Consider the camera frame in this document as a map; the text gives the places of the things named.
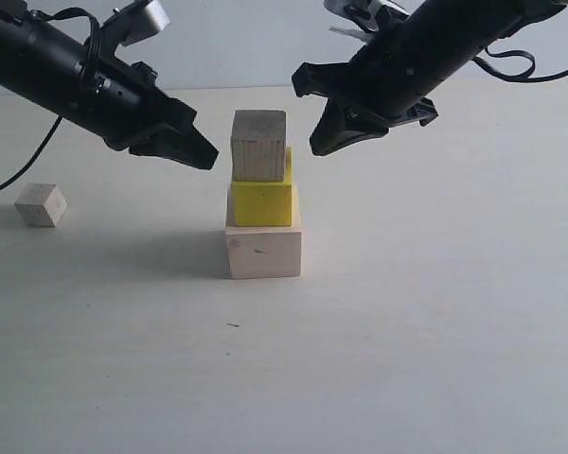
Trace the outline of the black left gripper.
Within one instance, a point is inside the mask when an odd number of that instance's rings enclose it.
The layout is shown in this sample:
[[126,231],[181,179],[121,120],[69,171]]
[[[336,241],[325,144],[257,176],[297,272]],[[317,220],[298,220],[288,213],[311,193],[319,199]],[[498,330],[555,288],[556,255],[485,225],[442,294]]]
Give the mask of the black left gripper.
[[211,169],[219,151],[195,129],[196,111],[168,96],[156,72],[112,52],[84,46],[51,49],[51,111],[100,137],[114,150]]

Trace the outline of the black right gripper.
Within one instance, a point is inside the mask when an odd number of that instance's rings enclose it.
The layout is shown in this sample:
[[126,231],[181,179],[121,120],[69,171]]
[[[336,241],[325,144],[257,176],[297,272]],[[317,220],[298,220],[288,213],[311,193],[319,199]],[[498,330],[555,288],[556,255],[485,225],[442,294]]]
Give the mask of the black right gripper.
[[313,155],[330,155],[384,137],[390,122],[426,97],[477,52],[481,18],[410,18],[378,34],[347,63],[304,62],[298,96],[328,99],[310,137]]

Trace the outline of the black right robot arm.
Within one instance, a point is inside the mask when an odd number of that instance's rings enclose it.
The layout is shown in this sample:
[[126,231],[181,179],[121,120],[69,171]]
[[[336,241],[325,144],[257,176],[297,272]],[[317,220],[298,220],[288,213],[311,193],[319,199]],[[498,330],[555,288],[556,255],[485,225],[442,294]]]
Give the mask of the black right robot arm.
[[326,8],[364,32],[364,46],[347,62],[304,62],[292,76],[297,96],[327,104],[310,137],[326,156],[417,122],[437,110],[428,95],[495,41],[549,19],[556,1],[429,0],[407,12],[392,1],[327,1]]

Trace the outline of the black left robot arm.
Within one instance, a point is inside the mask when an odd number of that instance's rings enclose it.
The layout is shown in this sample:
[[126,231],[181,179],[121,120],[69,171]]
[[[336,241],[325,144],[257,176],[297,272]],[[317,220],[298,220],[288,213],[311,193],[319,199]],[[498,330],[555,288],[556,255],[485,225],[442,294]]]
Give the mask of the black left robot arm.
[[130,13],[123,9],[80,43],[38,10],[12,17],[0,11],[0,85],[113,150],[212,168],[219,152],[195,128],[195,110],[157,87],[153,68],[116,56]]

